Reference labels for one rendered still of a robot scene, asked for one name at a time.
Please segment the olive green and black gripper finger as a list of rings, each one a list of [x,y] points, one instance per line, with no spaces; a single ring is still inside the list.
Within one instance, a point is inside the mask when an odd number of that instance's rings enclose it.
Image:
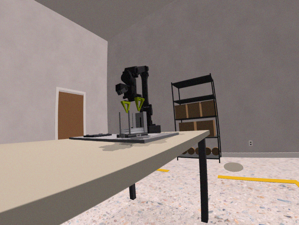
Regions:
[[[129,107],[130,107],[130,103],[131,103],[131,102],[128,102],[128,101],[121,101],[121,104],[122,104],[122,106],[124,107],[126,113],[128,113],[128,110],[129,110]],[[125,104],[127,104],[127,109],[126,109]]]
[[[140,98],[140,97],[135,97],[134,99],[135,99],[137,110],[140,111],[141,106],[142,106],[142,104],[143,104],[143,102],[144,102],[145,99],[144,98]],[[140,106],[138,106],[138,101],[140,101]]]

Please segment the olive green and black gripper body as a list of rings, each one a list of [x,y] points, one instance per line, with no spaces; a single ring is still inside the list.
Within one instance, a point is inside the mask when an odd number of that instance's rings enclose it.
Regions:
[[[128,99],[128,102],[132,102],[132,101],[135,101],[134,98],[135,97],[140,97],[142,98],[142,95],[141,94],[137,94],[137,88],[135,87],[135,91],[136,93],[133,93],[133,94],[129,94],[129,95],[126,95],[126,96],[123,96],[123,99]]]

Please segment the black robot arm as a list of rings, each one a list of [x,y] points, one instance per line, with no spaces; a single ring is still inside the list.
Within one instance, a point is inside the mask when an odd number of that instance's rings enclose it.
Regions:
[[[142,79],[142,98],[144,98],[144,102],[141,106],[140,113],[143,111],[146,111],[146,117],[147,117],[147,126],[155,126],[156,124],[152,124],[151,115],[153,115],[152,110],[152,104],[149,104],[148,101],[148,66],[134,66],[134,67],[128,67],[125,68],[123,71],[123,74],[121,76],[121,80],[125,83],[119,83],[115,85],[116,92],[118,95],[121,95],[124,93],[124,96],[136,93],[135,87],[136,87],[136,79],[138,78],[138,75],[141,75]]]

